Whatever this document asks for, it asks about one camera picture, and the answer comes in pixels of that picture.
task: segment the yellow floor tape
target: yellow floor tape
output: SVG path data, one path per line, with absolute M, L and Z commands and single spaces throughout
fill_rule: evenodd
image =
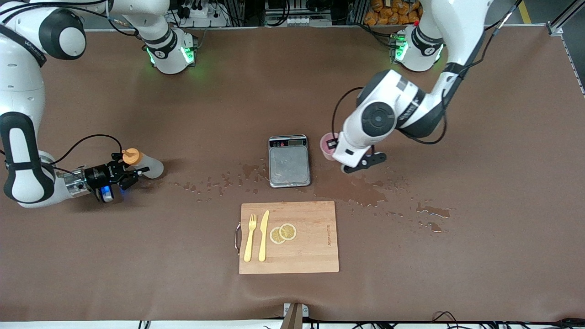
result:
M 528 15 L 528 10 L 526 9 L 524 1 L 520 3 L 518 9 L 520 10 L 520 16 L 522 16 L 522 21 L 524 22 L 524 24 L 531 24 L 532 21 L 530 20 L 530 15 Z

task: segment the table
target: table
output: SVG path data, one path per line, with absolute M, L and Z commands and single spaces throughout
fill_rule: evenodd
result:
M 545 27 L 501 31 L 455 95 L 443 142 L 395 133 L 377 145 L 388 161 L 352 176 L 318 147 L 339 97 L 388 68 L 430 90 L 441 63 L 391 66 L 348 28 L 210 31 L 197 67 L 176 76 L 139 49 L 89 33 L 83 58 L 49 60 L 39 145 L 60 156 L 109 133 L 162 159 L 165 176 L 107 205 L 25 210 L 0 196 L 0 320 L 264 318 L 286 302 L 320 320 L 585 317 L 585 100 Z M 309 137 L 314 181 L 272 189 L 267 139 L 290 133 Z M 115 150 L 88 140 L 61 165 Z M 240 204 L 283 200 L 336 201 L 339 273 L 238 275 Z

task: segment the floor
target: floor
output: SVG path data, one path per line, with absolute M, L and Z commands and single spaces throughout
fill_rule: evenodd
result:
M 554 20 L 567 8 L 572 0 L 524 0 L 532 23 L 546 23 Z M 579 77 L 585 77 L 585 11 L 581 10 L 563 27 L 563 38 Z

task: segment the water droplet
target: water droplet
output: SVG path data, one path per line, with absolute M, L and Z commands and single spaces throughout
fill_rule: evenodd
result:
M 418 207 L 417 207 L 417 212 L 418 213 L 424 213 L 427 212 L 429 215 L 437 215 L 439 217 L 442 218 L 449 218 L 451 217 L 451 214 L 449 213 L 449 208 L 447 209 L 441 209 L 441 208 L 435 208 L 435 207 L 431 207 L 428 205 L 425 205 L 425 207 L 423 207 L 421 205 L 421 203 L 418 203 Z

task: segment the black cable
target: black cable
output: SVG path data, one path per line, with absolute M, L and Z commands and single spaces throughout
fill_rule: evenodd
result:
M 371 29 L 371 27 L 369 27 L 367 25 L 364 25 L 364 24 L 360 24 L 360 23 L 351 23 L 351 25 L 357 25 L 357 26 L 359 26 L 360 28 L 362 28 L 363 30 L 365 30 L 366 32 L 368 32 L 369 34 L 371 34 L 376 39 L 376 41 L 378 41 L 384 47 L 388 47 L 388 48 L 391 47 L 389 43 L 386 43 L 383 40 L 378 39 L 379 36 L 389 38 L 390 37 L 389 34 L 381 33 L 381 32 L 376 32 L 373 29 Z
M 449 316 L 451 319 L 453 319 L 453 321 L 457 321 L 451 312 L 449 312 L 449 311 L 443 311 L 438 316 L 436 316 L 433 320 L 431 320 L 431 322 L 429 322 L 429 323 L 435 322 L 436 320 L 440 319 L 444 315 Z
M 420 140 L 420 139 L 418 139 L 418 138 L 416 138 L 414 136 L 411 136 L 411 135 L 405 133 L 404 131 L 401 131 L 401 132 L 406 137 L 414 140 L 417 143 L 424 144 L 424 145 L 434 145 L 434 144 L 437 144 L 437 143 L 439 143 L 443 139 L 443 137 L 445 137 L 445 134 L 447 134 L 447 110 L 446 110 L 446 107 L 445 107 L 445 89 L 443 89 L 443 92 L 441 93 L 441 112 L 443 113 L 443 132 L 441 133 L 441 135 L 439 136 L 439 138 L 437 138 L 436 140 L 433 140 L 432 142 L 426 142 L 424 140 Z M 451 318 L 453 318 L 453 321 L 456 321 L 455 318 L 454 318 L 454 316 L 453 316 L 453 314 L 451 314 L 451 312 L 449 312 L 449 311 L 445 311 L 445 312 L 441 313 L 437 318 L 442 317 L 444 314 L 449 314 L 449 316 Z
M 352 89 L 348 90 L 345 94 L 343 94 L 343 96 L 341 96 L 339 101 L 337 101 L 337 104 L 335 105 L 335 109 L 333 110 L 333 116 L 331 118 L 331 138 L 334 138 L 334 136 L 335 136 L 335 114 L 337 113 L 337 108 L 339 107 L 339 104 L 341 104 L 341 102 L 343 101 L 344 98 L 347 97 L 347 95 L 351 94 L 352 92 L 354 92 L 356 90 L 361 90 L 361 89 L 364 89 L 364 87 L 352 88 Z
M 504 19 L 504 18 L 505 18 L 505 17 L 506 17 L 508 14 L 509 14 L 509 13 L 511 13 L 511 12 L 514 12 L 514 11 L 516 10 L 516 8 L 517 8 L 518 6 L 520 6 L 520 3 L 521 3 L 522 1 L 523 1 L 523 0 L 516 0 L 516 3 L 515 3 L 515 4 L 514 4 L 514 5 L 513 5 L 513 6 L 510 8 L 510 10 L 508 10 L 508 11 L 506 12 L 506 14 L 505 14 L 504 16 L 502 16 L 502 18 L 500 18 L 500 20 L 498 20 L 496 23 L 493 23 L 492 25 L 490 25 L 490 26 L 486 27 L 486 28 L 484 29 L 484 31 L 487 31 L 487 30 L 489 30 L 489 29 L 493 28 L 494 26 L 498 25 L 498 24 L 499 24 L 499 23 L 500 23 L 500 22 L 501 22 L 501 21 L 502 21 L 502 20 L 503 20 L 503 19 Z
M 288 2 L 288 0 L 283 0 L 283 15 L 282 17 L 278 20 L 278 22 L 274 23 L 274 24 L 269 24 L 269 23 L 264 23 L 267 26 L 272 26 L 273 28 L 276 26 L 280 26 L 282 24 L 284 24 L 284 22 L 286 22 L 288 20 L 288 17 L 290 16 L 291 13 L 291 5 Z
M 90 135 L 90 136 L 83 137 L 83 138 L 82 138 L 82 139 L 80 139 L 80 140 L 79 140 L 77 143 L 73 144 L 73 146 L 72 146 L 71 148 L 69 148 L 69 150 L 68 150 L 68 151 L 67 151 L 67 152 L 66 152 L 66 153 L 65 153 L 65 154 L 64 154 L 62 157 L 60 157 L 60 158 L 59 158 L 58 160 L 56 160 L 56 161 L 53 161 L 53 162 L 49 163 L 49 165 L 54 165 L 54 164 L 56 164 L 56 163 L 59 163 L 59 162 L 61 162 L 63 159 L 65 159 L 65 158 L 66 158 L 66 157 L 69 155 L 69 153 L 71 153 L 71 151 L 73 151 L 73 149 L 75 149 L 75 148 L 76 148 L 76 147 L 77 147 L 79 144 L 81 144 L 81 142 L 83 142 L 84 140 L 87 140 L 87 139 L 93 138 L 93 137 L 107 137 L 107 138 L 111 138 L 111 139 L 115 140 L 115 141 L 116 141 L 116 143 L 118 143 L 118 146 L 120 147 L 120 153 L 122 153 L 122 144 L 120 143 L 120 141 L 119 141 L 119 140 L 117 140 L 117 138 L 115 138 L 115 137 L 113 137 L 113 136 L 111 136 L 111 135 L 106 135 L 106 134 L 102 134 L 102 133 L 97 133 L 97 134 L 95 134 L 95 135 Z
M 5 19 L 2 20 L 2 23 L 6 24 L 8 23 L 12 18 L 14 18 L 16 15 L 29 11 L 29 10 L 33 10 L 33 9 L 37 9 L 37 8 L 48 8 L 48 7 L 58 7 L 58 8 L 67 8 L 67 9 L 72 9 L 72 10 L 76 10 L 76 11 L 83 11 L 83 12 L 87 12 L 87 13 L 91 13 L 93 15 L 105 18 L 108 20 L 108 23 L 119 33 L 125 35 L 125 36 L 134 36 L 134 37 L 138 37 L 138 30 L 136 28 L 134 28 L 134 32 L 132 34 L 130 33 L 126 33 L 120 29 L 118 29 L 114 23 L 110 20 L 109 17 L 107 17 L 106 15 L 91 11 L 89 9 L 85 9 L 85 8 L 78 8 L 75 5 L 96 5 L 96 4 L 101 4 L 103 2 L 105 2 L 107 0 L 99 0 L 99 1 L 92 1 L 92 2 L 43 2 L 43 3 L 34 3 L 34 4 L 24 4 L 24 5 L 19 5 L 19 6 L 15 6 L 12 8 L 9 8 L 5 11 L 2 11 L 0 13 L 0 15 L 3 15 L 7 12 L 10 11 L 14 11 L 15 12 L 11 13 L 10 15 L 8 15 Z
M 49 171 L 50 171 L 50 170 L 59 170 L 59 171 L 61 171 L 61 172 L 64 172 L 64 173 L 71 174 L 71 175 L 75 176 L 75 177 L 76 177 L 77 179 L 79 179 L 79 180 L 84 180 L 82 177 L 80 177 L 80 176 L 76 175 L 76 174 L 75 174 L 75 173 L 73 173 L 73 172 L 70 172 L 69 170 L 66 170 L 66 169 L 63 169 L 63 168 L 59 168 L 59 167 L 52 166 L 52 165 L 51 165 L 51 164 L 49 164 L 49 163 L 42 163 L 42 164 L 41 164 L 41 167 L 43 167 L 43 168 L 45 168 L 45 169 L 47 169 L 47 170 L 49 170 Z
M 481 54 L 481 58 L 478 61 L 475 61 L 474 63 L 471 63 L 471 64 L 463 67 L 461 69 L 461 73 L 459 74 L 460 76 L 461 75 L 465 75 L 470 68 L 472 68 L 472 67 L 478 65 L 479 63 L 483 62 L 484 58 L 486 57 L 487 49 L 490 47 L 490 43 L 494 39 L 494 36 L 496 36 L 496 34 L 497 34 L 496 31 L 494 31 L 494 33 L 491 34 L 490 38 L 487 39 L 487 43 L 486 43 L 485 48 L 483 49 L 483 52 Z
M 29 11 L 29 10 L 36 9 L 36 8 L 43 8 L 43 7 L 45 7 L 45 8 L 46 7 L 59 7 L 59 8 L 73 8 L 76 10 L 93 13 L 94 15 L 106 18 L 107 16 L 102 15 L 100 13 L 96 13 L 96 12 L 93 12 L 93 11 L 88 10 L 88 9 L 77 8 L 77 7 L 73 6 L 73 5 L 97 5 L 97 4 L 101 4 L 105 1 L 106 0 L 99 0 L 99 1 L 92 1 L 92 2 L 42 2 L 42 3 L 35 2 L 33 4 L 24 4 L 24 5 L 19 5 L 19 6 L 14 6 L 12 8 L 8 8 L 8 9 L 0 12 L 0 16 L 4 15 L 5 13 L 8 13 L 8 12 L 15 11 L 15 12 L 11 13 L 10 15 L 8 15 L 5 19 L 2 20 L 2 23 L 6 24 L 12 18 L 14 18 L 14 16 L 16 16 L 20 13 L 23 13 L 25 11 Z
M 229 12 L 227 12 L 226 10 L 224 10 L 223 7 L 221 6 L 221 4 L 217 0 L 215 0 L 215 4 L 221 9 L 221 11 L 223 13 L 225 13 L 231 19 L 236 20 L 236 21 L 239 21 L 239 22 L 242 22 L 242 23 L 246 23 L 246 21 L 244 19 L 234 17 Z
M 137 29 L 134 29 L 134 33 L 130 34 L 130 33 L 126 33 L 120 29 L 118 29 L 111 20 L 108 19 L 108 23 L 110 23 L 110 25 L 113 27 L 113 29 L 115 29 L 116 31 L 118 31 L 119 33 L 125 35 L 125 36 L 138 36 L 139 32 Z

